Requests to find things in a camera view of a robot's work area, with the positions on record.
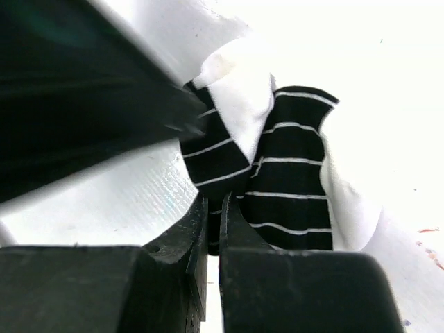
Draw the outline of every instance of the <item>black cloth with white stripes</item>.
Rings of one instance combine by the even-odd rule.
[[[319,89],[274,92],[253,165],[228,134],[206,88],[188,88],[206,104],[207,134],[182,142],[191,180],[210,202],[209,252],[219,253],[223,198],[239,199],[247,222],[275,248],[331,250],[332,232],[319,173],[324,158],[322,120],[339,102]]]

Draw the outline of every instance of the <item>white fabric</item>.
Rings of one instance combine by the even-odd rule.
[[[265,53],[253,38],[234,40],[215,51],[194,80],[197,88],[208,86],[225,127],[250,163],[274,102],[271,73],[265,57],[259,56]],[[366,125],[352,107],[340,104],[321,126],[326,148],[321,184],[329,200],[335,250],[361,250],[372,237],[382,211],[382,204],[372,195],[373,181],[359,174],[357,157],[363,147],[356,136]],[[347,133],[344,121],[351,121]]]

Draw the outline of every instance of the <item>black plastic part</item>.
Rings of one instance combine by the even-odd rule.
[[[204,300],[206,218],[199,196],[143,248],[1,248],[0,332],[198,333],[202,316],[189,276]]]
[[[403,333],[386,276],[372,257],[267,249],[232,196],[221,226],[225,333]]]
[[[205,110],[88,1],[0,1],[0,203],[201,135]]]

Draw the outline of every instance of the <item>black and white striped fabric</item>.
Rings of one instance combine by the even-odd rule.
[[[207,88],[188,87],[207,106],[206,136],[181,143],[190,178],[210,202],[210,254],[219,250],[224,196],[233,191],[242,214],[274,248],[332,249],[327,198],[320,182],[325,156],[319,134],[339,102],[310,87],[274,91],[274,105],[251,164],[230,136]]]

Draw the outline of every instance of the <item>folded fabric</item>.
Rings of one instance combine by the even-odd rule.
[[[207,106],[207,134],[182,142],[191,180],[210,202],[210,253],[218,253],[223,197],[231,191],[249,224],[274,248],[360,250],[380,206],[341,176],[330,137],[339,100],[321,89],[273,89],[254,40],[214,52],[187,86]]]

